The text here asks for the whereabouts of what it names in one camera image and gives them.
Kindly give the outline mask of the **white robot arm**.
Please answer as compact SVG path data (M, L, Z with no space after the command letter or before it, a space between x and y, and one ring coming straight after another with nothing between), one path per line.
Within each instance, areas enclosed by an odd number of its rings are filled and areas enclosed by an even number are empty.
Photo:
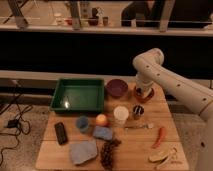
M133 59L137 71L135 98L141 103L147 102L154 95L153 83L157 83L198 114L206 126L195 171L213 171L213 90L165 69L163 61L164 54L159 48L150 49Z

